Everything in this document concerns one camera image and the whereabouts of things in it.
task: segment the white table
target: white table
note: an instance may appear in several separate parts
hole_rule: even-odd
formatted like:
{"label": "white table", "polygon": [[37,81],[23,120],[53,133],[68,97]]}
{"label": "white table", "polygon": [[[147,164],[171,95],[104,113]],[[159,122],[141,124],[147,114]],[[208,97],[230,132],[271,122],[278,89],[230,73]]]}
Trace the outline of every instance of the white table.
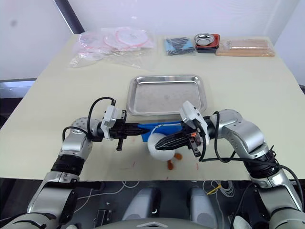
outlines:
{"label": "white table", "polygon": [[[102,96],[126,107],[130,80],[145,74],[196,74],[204,83],[208,108],[203,115],[232,108],[258,125],[277,153],[277,159],[305,178],[305,96],[279,56],[219,57],[214,54],[165,56],[160,47],[153,72],[105,62],[67,68],[72,36],[60,54],[38,77],[4,127],[0,130],[0,177],[43,179],[57,158],[62,129],[87,116],[92,102]],[[101,119],[108,105],[96,106],[93,118]],[[128,115],[128,122],[164,121],[176,117]],[[206,158],[214,157],[213,141]],[[241,162],[198,163],[186,148],[182,161],[172,171],[165,162],[154,160],[140,136],[128,137],[123,150],[117,140],[94,143],[84,164],[81,180],[246,180]],[[219,152],[229,156],[232,147],[219,140]]]}

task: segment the white ball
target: white ball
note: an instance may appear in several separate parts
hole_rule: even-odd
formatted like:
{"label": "white ball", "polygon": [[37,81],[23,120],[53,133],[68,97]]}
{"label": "white ball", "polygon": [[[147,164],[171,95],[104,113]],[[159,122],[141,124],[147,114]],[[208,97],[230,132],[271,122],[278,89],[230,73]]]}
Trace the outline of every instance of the white ball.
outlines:
{"label": "white ball", "polygon": [[162,138],[166,137],[166,135],[160,133],[153,133],[149,136],[147,145],[148,150],[151,156],[159,161],[168,161],[171,160],[175,154],[175,150],[158,150],[154,146],[156,143]]}

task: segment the metal tray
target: metal tray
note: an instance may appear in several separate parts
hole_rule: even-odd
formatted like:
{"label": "metal tray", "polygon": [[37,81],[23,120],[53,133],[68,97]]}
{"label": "metal tray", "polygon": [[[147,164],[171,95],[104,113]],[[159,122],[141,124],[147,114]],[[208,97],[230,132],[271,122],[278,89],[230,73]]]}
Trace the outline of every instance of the metal tray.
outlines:
{"label": "metal tray", "polygon": [[127,111],[132,115],[175,115],[190,101],[201,112],[207,107],[203,82],[197,75],[149,75],[131,80]]}

